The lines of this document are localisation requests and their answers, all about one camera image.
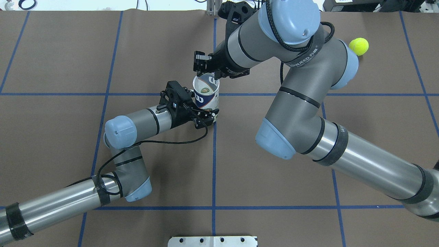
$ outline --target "yellow tennis ball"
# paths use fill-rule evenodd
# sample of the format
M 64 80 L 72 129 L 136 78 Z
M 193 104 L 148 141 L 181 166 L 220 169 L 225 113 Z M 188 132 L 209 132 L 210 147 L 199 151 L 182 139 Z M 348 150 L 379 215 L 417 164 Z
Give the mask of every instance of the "yellow tennis ball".
M 354 51 L 357 56 L 361 56 L 369 49 L 369 42 L 364 38 L 356 38 L 349 43 L 349 48 Z

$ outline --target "can label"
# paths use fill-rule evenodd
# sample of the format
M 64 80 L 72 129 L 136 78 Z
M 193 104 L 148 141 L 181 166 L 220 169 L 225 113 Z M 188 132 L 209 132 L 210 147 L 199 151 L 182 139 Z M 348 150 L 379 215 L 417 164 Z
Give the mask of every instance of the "can label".
M 206 111 L 218 109 L 220 80 L 212 73 L 196 76 L 192 83 L 195 91 L 195 104 Z

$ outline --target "blue tape line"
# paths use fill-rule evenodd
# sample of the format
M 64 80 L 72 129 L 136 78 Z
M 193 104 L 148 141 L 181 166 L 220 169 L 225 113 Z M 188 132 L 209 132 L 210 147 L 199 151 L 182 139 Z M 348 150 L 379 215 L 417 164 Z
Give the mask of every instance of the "blue tape line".
M 11 68 L 12 61 L 14 60 L 14 57 L 15 57 L 15 52 L 17 51 L 17 48 L 18 48 L 18 44 L 20 44 L 20 40 L 22 39 L 22 35 L 23 35 L 24 30 L 25 30 L 26 23 L 29 19 L 29 15 L 30 15 L 30 11 L 28 11 L 28 13 L 26 15 L 25 21 L 24 21 L 23 26 L 22 26 L 22 30 L 20 31 L 20 35 L 18 36 L 17 42 L 15 43 L 15 47 L 14 47 L 14 50 L 12 51 L 11 58 L 9 59 L 9 64 L 7 65 L 6 72 L 4 74 L 3 81 L 2 81 L 1 86 L 0 86 L 0 93 L 3 90 L 4 84 L 6 82 L 7 75 L 9 73 L 9 69 Z
M 85 229 L 85 220 L 87 218 L 87 213 L 83 214 L 83 222 L 81 223 L 81 231 L 79 232 L 79 240 L 78 240 L 78 247 L 82 246 L 82 239 L 84 237 L 84 229 Z
M 325 103 L 324 102 L 322 102 L 321 108 L 322 108 L 323 118 L 326 119 L 326 111 L 325 111 Z
M 404 208 L 403 205 L 350 205 L 340 206 L 340 209 L 386 209 L 386 208 Z
M 0 93 L 4 96 L 105 96 L 107 93 Z M 160 96 L 159 93 L 108 93 L 109 96 Z M 274 93 L 220 93 L 220 96 L 276 96 Z M 430 96 L 439 94 L 329 93 L 327 96 Z
M 1 93 L 9 96 L 104 96 L 105 93 Z
M 98 211 L 111 211 L 111 210 L 316 210 L 316 209 L 337 209 L 337 206 L 105 206 L 97 207 L 94 210 Z M 403 205 L 341 205 L 340 209 L 397 209 L 404 208 Z
M 213 20 L 213 50 L 216 48 L 216 18 Z M 213 123 L 212 157 L 212 236 L 216 235 L 216 122 Z
M 212 163 L 212 236 L 216 233 L 216 122 L 213 124 L 213 163 Z
M 432 106 L 430 105 L 430 100 L 428 99 L 427 91 L 425 90 L 424 82 L 422 81 L 421 73 L 419 72 L 419 68 L 417 66 L 416 59 L 414 58 L 414 54 L 413 54 L 413 51 L 412 51 L 412 48 L 411 48 L 411 45 L 410 45 L 409 37 L 407 35 L 406 25 L 404 23 L 403 13 L 401 11 L 399 12 L 399 17 L 401 18 L 401 24 L 403 25 L 403 30 L 404 30 L 404 35 L 406 37 L 407 46 L 409 47 L 410 55 L 412 57 L 412 60 L 413 60 L 413 63 L 414 63 L 414 67 L 416 69 L 416 73 L 417 73 L 417 76 L 419 78 L 419 83 L 421 83 L 422 91 L 424 92 L 425 101 L 427 102 L 428 110 L 430 111 L 430 115 L 432 117 L 433 124 L 434 124 L 434 126 L 436 128 L 436 133 L 439 136 L 439 127 L 438 127 L 438 124 L 436 122 L 436 118 L 435 118 L 435 115 L 433 113 Z
M 217 206 L 216 210 L 311 210 L 337 209 L 337 206 Z
M 340 234 L 342 236 L 343 247 L 346 247 L 345 229 L 343 227 L 342 210 L 340 209 L 340 198 L 338 196 L 337 178 L 335 177 L 335 171 L 332 169 L 332 182 L 334 184 L 335 201 L 337 204 L 338 223 L 340 224 Z
M 276 96 L 272 93 L 220 93 L 220 96 Z
M 117 44 L 119 41 L 119 34 L 120 34 L 120 27 L 122 25 L 122 18 L 123 18 L 123 11 L 120 12 L 119 25 L 117 27 L 116 41 L 115 41 L 114 49 L 113 49 L 113 58 L 111 61 L 110 73 L 108 75 L 107 90 L 105 92 L 104 106 L 102 107 L 101 122 L 99 123 L 99 132 L 97 134 L 96 148 L 94 150 L 93 165 L 92 165 L 91 173 L 90 173 L 91 176 L 94 175 L 94 170 L 96 167 L 96 160 L 97 160 L 97 152 L 99 150 L 99 144 L 101 142 L 102 125 L 104 125 L 105 111 L 107 109 L 108 93 L 110 91 L 111 78 L 112 78 L 113 68 L 114 68 L 114 61 L 116 59 Z M 83 221 L 82 221 L 82 226 L 81 226 L 81 234 L 79 235 L 79 240 L 78 240 L 78 247 L 80 247 L 82 245 L 82 235 L 84 232 L 83 228 L 85 227 L 86 220 L 87 220 L 87 213 L 85 213 L 83 216 Z
M 424 94 L 328 93 L 327 96 L 424 96 Z
M 152 211 L 166 211 L 166 210 L 212 210 L 211 206 L 145 206 L 145 207 L 98 207 L 94 210 L 152 210 Z

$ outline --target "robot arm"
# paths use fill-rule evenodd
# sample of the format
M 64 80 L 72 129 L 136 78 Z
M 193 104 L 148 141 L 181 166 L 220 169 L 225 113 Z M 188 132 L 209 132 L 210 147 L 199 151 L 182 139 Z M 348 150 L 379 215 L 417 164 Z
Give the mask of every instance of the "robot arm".
M 229 16 L 241 8 L 234 6 Z M 423 169 L 316 115 L 327 92 L 355 76 L 358 58 L 323 30 L 311 0 L 265 2 L 213 54 L 202 55 L 195 53 L 194 70 L 216 77 L 246 75 L 271 57 L 291 67 L 256 135 L 262 148 L 283 159 L 307 155 L 439 221 L 439 165 Z
M 219 111 L 208 112 L 198 108 L 192 100 L 194 93 L 176 81 L 168 82 L 160 96 L 159 105 L 118 116 L 106 123 L 104 141 L 113 157 L 104 166 L 114 161 L 115 171 L 101 175 L 102 166 L 91 178 L 0 210 L 0 246 L 25 239 L 37 231 L 119 198 L 125 197 L 132 202 L 148 196 L 152 187 L 139 145 L 152 141 L 143 140 L 191 120 L 197 129 L 206 128 L 206 136 L 207 126 L 212 125 Z

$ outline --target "light blue joint cap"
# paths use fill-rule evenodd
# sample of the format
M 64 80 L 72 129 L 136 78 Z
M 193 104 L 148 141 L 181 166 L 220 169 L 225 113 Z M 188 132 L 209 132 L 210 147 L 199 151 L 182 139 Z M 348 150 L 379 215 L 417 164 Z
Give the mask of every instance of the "light blue joint cap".
M 256 134 L 256 143 L 284 160 L 291 159 L 296 153 L 290 142 L 266 118 L 262 120 L 261 127 Z
M 288 45 L 300 44 L 311 38 L 320 25 L 320 11 L 312 0 L 271 0 L 276 30 Z M 277 42 L 268 22 L 267 8 L 258 13 L 259 26 L 270 39 Z
M 358 56 L 343 42 L 345 45 L 346 52 L 348 54 L 345 72 L 343 73 L 340 80 L 331 87 L 332 90 L 340 89 L 348 84 L 350 80 L 352 80 L 358 70 Z
M 133 193 L 127 195 L 125 197 L 125 200 L 127 202 L 133 202 L 133 201 L 137 201 L 140 200 L 144 197 L 147 197 L 149 194 L 151 194 L 152 192 L 152 186 L 151 186 L 151 181 L 148 179 L 143 182 L 142 185 L 140 185 L 136 190 L 133 191 Z
M 127 116 L 117 116 L 105 123 L 105 136 L 117 149 L 130 147 L 137 139 L 136 125 Z

